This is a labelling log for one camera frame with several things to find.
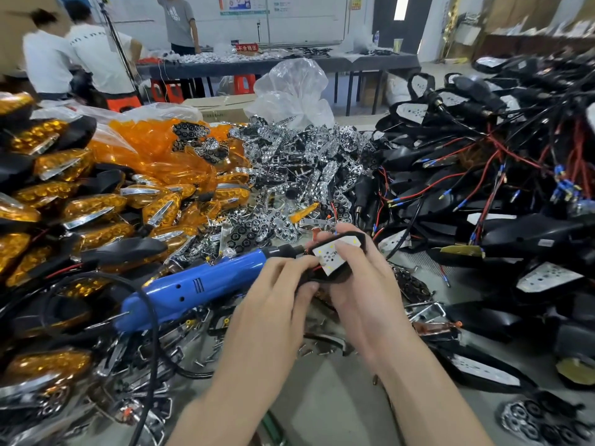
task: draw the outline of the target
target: floor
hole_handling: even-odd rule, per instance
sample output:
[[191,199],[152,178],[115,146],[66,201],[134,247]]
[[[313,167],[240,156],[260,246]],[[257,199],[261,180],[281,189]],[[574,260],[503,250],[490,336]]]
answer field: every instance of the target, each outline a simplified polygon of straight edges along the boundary
[[[469,71],[469,67],[429,65],[424,66],[424,71],[434,74],[439,84],[445,74],[455,71],[466,72]],[[339,103],[336,109],[341,109],[340,103],[346,100],[345,91],[344,85],[340,83]],[[355,125],[359,129],[371,129],[380,117],[381,115],[354,115],[350,118],[338,118],[337,121],[343,125]],[[424,281],[430,290],[437,291],[436,299],[439,301],[456,303],[473,300],[487,291],[487,288],[474,283],[465,272],[452,269],[447,270],[452,283],[452,287],[447,288],[436,265],[425,254],[413,257],[397,254],[394,260],[405,266],[420,265],[415,276]],[[340,331],[340,327],[333,322],[329,322],[327,328]],[[547,353],[536,352],[521,342],[503,345],[467,332],[464,332],[463,339],[484,352],[516,366],[539,386],[553,391],[561,398],[572,403],[583,402],[587,406],[585,418],[595,420],[595,394],[564,389],[556,378],[553,360]],[[180,382],[175,398],[176,406],[183,406],[185,401],[204,391],[207,385],[208,382]],[[495,421],[498,406],[512,400],[514,395],[490,394],[466,388],[461,388],[461,393],[497,446],[526,444],[498,427]],[[338,353],[329,356],[312,353],[297,360],[279,398],[272,406],[272,411],[286,429],[292,446],[400,444],[383,390],[372,385],[372,376],[356,354],[342,357]],[[131,435],[130,428],[112,424],[96,426],[94,431],[99,435],[88,436],[75,443],[85,446],[125,445]]]

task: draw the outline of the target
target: door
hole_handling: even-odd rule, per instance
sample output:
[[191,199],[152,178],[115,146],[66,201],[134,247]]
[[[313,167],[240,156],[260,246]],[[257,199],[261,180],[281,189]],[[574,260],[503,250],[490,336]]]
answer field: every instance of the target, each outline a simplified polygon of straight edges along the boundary
[[417,54],[432,0],[375,0],[372,32],[380,32],[380,47],[403,39],[401,51]]

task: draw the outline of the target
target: pile of black housings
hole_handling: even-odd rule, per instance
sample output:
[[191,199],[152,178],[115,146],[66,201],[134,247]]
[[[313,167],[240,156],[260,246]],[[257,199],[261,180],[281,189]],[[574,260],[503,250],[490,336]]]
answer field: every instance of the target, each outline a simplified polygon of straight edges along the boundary
[[375,241],[476,268],[493,290],[447,310],[499,341],[546,343],[568,385],[595,385],[595,59],[480,58],[485,76],[408,81],[356,215]]

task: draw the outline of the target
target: gray t-shirt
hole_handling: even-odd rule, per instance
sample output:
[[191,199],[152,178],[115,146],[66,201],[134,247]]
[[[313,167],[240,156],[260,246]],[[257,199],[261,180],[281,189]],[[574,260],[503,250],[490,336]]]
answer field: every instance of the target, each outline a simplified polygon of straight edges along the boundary
[[169,42],[183,47],[194,47],[190,31],[190,20],[194,19],[194,13],[190,3],[186,0],[157,0],[157,2],[165,11]]

